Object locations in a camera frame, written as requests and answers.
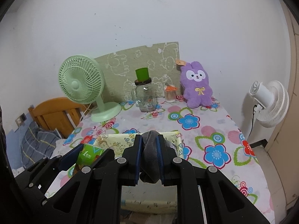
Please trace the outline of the beige door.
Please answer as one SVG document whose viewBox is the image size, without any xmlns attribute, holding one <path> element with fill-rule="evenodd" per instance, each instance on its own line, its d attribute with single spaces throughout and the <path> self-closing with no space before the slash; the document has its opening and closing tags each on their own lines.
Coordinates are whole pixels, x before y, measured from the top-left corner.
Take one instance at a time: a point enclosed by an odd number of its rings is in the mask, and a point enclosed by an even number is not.
<svg viewBox="0 0 299 224">
<path fill-rule="evenodd" d="M 298 199 L 298 22 L 281 1 L 290 41 L 289 108 L 284 120 L 275 127 L 266 146 L 279 175 L 287 208 Z"/>
</svg>

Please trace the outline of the grey plaid pillow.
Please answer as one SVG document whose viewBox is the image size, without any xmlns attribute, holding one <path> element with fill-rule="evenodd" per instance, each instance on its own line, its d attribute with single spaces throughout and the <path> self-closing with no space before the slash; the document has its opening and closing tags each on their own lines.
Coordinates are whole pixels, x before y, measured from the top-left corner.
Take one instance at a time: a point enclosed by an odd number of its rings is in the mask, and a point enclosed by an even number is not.
<svg viewBox="0 0 299 224">
<path fill-rule="evenodd" d="M 35 121 L 31 122 L 20 145 L 22 167 L 27 169 L 44 157 L 50 158 L 60 139 L 57 129 L 44 130 Z"/>
</svg>

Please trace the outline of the green plastic cup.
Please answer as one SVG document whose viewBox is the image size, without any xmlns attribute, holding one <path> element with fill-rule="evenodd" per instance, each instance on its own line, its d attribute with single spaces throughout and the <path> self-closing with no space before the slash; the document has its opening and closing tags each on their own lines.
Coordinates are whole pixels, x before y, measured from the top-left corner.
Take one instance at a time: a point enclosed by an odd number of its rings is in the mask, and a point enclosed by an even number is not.
<svg viewBox="0 0 299 224">
<path fill-rule="evenodd" d="M 150 78 L 149 71 L 148 71 L 147 67 L 136 69 L 135 73 L 136 73 L 137 80 L 139 82 L 149 80 L 149 78 Z"/>
</svg>

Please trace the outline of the grey sock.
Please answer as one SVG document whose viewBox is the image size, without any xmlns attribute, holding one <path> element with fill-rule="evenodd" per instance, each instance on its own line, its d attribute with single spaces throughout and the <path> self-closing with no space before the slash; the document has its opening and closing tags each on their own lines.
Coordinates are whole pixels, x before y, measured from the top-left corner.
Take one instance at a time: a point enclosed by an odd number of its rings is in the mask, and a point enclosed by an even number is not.
<svg viewBox="0 0 299 224">
<path fill-rule="evenodd" d="M 144 183 L 157 183 L 160 180 L 160 169 L 157 155 L 156 139 L 160 135 L 155 130 L 143 133 L 143 153 L 141 154 L 140 179 Z"/>
</svg>

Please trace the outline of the floral tablecloth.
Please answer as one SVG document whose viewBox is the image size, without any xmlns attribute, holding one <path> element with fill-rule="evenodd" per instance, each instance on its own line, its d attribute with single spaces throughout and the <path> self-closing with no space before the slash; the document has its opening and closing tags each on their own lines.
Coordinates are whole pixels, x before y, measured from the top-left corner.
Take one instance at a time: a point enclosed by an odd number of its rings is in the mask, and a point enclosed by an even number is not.
<svg viewBox="0 0 299 224">
<path fill-rule="evenodd" d="M 111 120 L 95 123 L 85 117 L 67 138 L 56 141 L 52 155 L 63 155 L 78 144 L 94 145 L 100 135 L 156 130 L 194 166 L 219 169 L 274 223 L 271 194 L 253 149 L 219 101 L 212 102 L 210 107 L 191 109 L 178 96 L 173 103 L 159 100 L 153 112 L 141 112 L 132 101 L 122 102 L 121 112 Z"/>
</svg>

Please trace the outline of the wooden bed headboard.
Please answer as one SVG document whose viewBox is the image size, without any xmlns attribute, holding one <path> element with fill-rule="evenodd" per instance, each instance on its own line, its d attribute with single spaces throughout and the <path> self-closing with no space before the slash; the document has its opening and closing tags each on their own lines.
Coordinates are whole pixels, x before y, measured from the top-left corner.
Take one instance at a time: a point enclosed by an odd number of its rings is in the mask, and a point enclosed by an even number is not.
<svg viewBox="0 0 299 224">
<path fill-rule="evenodd" d="M 80 123 L 81 117 L 91 111 L 90 106 L 75 103 L 60 97 L 47 100 L 37 106 L 30 106 L 28 111 L 38 126 L 44 130 L 58 130 L 67 138 Z"/>
</svg>

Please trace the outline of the yellow cartoon fabric box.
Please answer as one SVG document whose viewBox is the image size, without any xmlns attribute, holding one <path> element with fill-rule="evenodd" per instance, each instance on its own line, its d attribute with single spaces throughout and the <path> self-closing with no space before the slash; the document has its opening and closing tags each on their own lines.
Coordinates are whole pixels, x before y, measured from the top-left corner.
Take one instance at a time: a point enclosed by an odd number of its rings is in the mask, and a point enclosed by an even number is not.
<svg viewBox="0 0 299 224">
<path fill-rule="evenodd" d="M 135 135 L 135 133 L 100 135 L 94 145 L 104 150 L 114 150 L 115 157 L 119 158 L 126 148 L 133 146 Z M 160 181 L 155 184 L 139 181 L 135 187 L 122 187 L 121 208 L 152 214 L 175 213 L 176 187 L 164 187 Z"/>
</svg>

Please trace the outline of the purple plush bunny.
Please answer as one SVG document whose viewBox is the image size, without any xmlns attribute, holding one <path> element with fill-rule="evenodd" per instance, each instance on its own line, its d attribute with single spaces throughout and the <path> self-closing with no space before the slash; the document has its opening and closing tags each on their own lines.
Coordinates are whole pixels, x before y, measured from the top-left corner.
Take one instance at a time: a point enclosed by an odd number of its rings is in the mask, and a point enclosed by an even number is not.
<svg viewBox="0 0 299 224">
<path fill-rule="evenodd" d="M 184 90 L 187 107 L 210 107 L 213 104 L 213 91 L 209 85 L 208 74 L 201 63 L 176 60 L 176 65 L 180 67 L 180 84 Z"/>
</svg>

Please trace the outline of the wall power socket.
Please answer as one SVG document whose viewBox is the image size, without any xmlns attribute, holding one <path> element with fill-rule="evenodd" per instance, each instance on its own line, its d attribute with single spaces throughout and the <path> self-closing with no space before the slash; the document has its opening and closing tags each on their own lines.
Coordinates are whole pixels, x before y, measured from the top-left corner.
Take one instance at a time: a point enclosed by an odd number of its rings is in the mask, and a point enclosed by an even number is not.
<svg viewBox="0 0 299 224">
<path fill-rule="evenodd" d="M 22 113 L 16 120 L 15 123 L 17 126 L 21 126 L 24 124 L 24 122 L 27 120 L 27 117 L 24 113 Z"/>
</svg>

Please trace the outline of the toothpick jar orange lid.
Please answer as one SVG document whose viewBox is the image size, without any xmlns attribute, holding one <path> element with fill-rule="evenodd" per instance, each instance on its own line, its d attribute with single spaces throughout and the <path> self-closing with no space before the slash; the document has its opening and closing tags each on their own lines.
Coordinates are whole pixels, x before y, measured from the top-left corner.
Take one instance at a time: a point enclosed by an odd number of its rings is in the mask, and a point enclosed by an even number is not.
<svg viewBox="0 0 299 224">
<path fill-rule="evenodd" d="M 164 98 L 167 103 L 173 103 L 176 101 L 176 91 L 178 90 L 177 87 L 174 85 L 165 83 L 164 86 Z"/>
</svg>

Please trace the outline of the green patterned board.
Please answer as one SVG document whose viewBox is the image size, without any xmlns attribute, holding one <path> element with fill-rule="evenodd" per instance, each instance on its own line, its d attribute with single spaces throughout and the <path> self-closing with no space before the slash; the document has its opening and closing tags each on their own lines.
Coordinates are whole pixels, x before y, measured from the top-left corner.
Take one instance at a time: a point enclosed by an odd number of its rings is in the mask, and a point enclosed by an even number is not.
<svg viewBox="0 0 299 224">
<path fill-rule="evenodd" d="M 103 101 L 120 103 L 132 100 L 131 90 L 136 87 L 136 70 L 140 68 L 148 70 L 157 97 L 164 96 L 166 83 L 178 88 L 179 94 L 180 69 L 176 65 L 179 59 L 177 41 L 138 46 L 96 58 L 105 79 Z"/>
</svg>

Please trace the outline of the white standing fan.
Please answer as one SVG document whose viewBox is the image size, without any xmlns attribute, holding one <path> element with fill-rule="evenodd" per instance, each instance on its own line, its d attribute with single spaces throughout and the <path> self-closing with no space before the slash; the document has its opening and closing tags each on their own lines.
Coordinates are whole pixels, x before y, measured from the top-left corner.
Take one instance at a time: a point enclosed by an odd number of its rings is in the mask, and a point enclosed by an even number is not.
<svg viewBox="0 0 299 224">
<path fill-rule="evenodd" d="M 250 145 L 261 145 L 268 142 L 258 136 L 261 129 L 273 130 L 285 118 L 289 107 L 289 94 L 284 85 L 273 80 L 269 83 L 254 81 L 247 93 L 244 133 Z"/>
</svg>

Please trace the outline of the green desk fan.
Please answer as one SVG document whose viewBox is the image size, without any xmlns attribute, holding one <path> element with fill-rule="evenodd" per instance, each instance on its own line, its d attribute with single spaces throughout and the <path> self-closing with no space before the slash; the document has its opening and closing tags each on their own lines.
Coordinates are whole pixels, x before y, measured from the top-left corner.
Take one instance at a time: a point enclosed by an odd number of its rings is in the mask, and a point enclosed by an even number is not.
<svg viewBox="0 0 299 224">
<path fill-rule="evenodd" d="M 58 72 L 63 93 L 78 104 L 96 104 L 91 112 L 93 122 L 104 122 L 117 116 L 122 107 L 117 102 L 103 102 L 105 79 L 93 58 L 75 55 L 64 60 Z"/>
</svg>

